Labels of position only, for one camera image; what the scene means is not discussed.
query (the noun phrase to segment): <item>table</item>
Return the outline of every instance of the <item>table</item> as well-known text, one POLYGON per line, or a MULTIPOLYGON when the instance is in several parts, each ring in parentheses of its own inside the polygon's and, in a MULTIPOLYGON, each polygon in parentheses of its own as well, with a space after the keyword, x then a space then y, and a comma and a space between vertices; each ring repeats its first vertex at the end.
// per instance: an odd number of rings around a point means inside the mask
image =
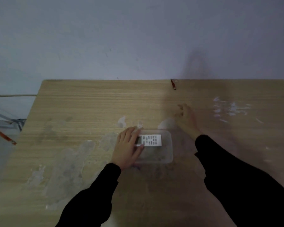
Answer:
POLYGON ((284 80, 179 80, 176 87, 170 80, 43 81, 2 173, 0 226, 54 226, 65 197, 109 162, 124 116, 126 126, 169 129, 174 161, 122 172, 103 226, 235 226, 203 183, 193 141, 169 119, 177 103, 191 105, 204 132, 284 186, 284 80))

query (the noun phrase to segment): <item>clear plastic container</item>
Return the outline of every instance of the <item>clear plastic container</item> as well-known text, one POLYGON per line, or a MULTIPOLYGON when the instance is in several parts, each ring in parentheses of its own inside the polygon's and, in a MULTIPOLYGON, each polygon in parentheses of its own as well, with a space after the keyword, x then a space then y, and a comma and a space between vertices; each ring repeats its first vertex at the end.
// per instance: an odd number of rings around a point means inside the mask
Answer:
POLYGON ((141 130, 141 135, 161 135, 162 146, 146 146, 136 163, 171 163, 174 159, 171 134, 167 130, 141 130))

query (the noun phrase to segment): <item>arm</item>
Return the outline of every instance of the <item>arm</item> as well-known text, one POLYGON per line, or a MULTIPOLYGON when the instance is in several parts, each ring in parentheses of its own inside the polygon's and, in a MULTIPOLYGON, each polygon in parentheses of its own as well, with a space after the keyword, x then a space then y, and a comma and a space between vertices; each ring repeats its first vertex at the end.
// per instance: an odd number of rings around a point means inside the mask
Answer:
POLYGON ((176 122, 194 140, 207 189, 221 202, 237 226, 284 223, 284 187, 264 171, 224 150, 197 128, 193 111, 179 106, 176 122))
POLYGON ((118 185, 117 179, 126 168, 134 164, 143 146, 134 148, 140 133, 130 127, 121 132, 111 158, 97 179, 88 189, 80 191, 65 206, 56 227, 61 226, 101 226, 111 213, 111 199, 118 185))

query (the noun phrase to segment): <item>remote control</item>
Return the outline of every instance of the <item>remote control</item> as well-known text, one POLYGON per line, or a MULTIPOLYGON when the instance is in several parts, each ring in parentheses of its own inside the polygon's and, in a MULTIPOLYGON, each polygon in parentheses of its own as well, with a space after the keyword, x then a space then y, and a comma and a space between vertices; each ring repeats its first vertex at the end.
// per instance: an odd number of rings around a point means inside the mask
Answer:
POLYGON ((136 138, 135 146, 162 146, 161 135, 139 135, 136 138))

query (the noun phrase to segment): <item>blurred hand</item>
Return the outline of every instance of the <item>blurred hand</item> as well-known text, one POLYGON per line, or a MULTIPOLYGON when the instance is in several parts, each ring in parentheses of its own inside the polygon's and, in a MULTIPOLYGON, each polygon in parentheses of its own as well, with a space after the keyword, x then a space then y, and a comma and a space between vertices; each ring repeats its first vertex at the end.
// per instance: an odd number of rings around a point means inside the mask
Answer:
POLYGON ((136 138, 141 130, 137 130, 131 135, 134 130, 134 127, 129 127, 122 131, 117 138, 117 143, 110 162, 119 166, 121 171, 131 167, 144 148, 144 145, 135 147, 136 138))
POLYGON ((202 132, 197 126, 196 116, 193 110, 185 103, 178 104, 180 111, 175 114, 176 124, 193 139, 196 139, 202 132))

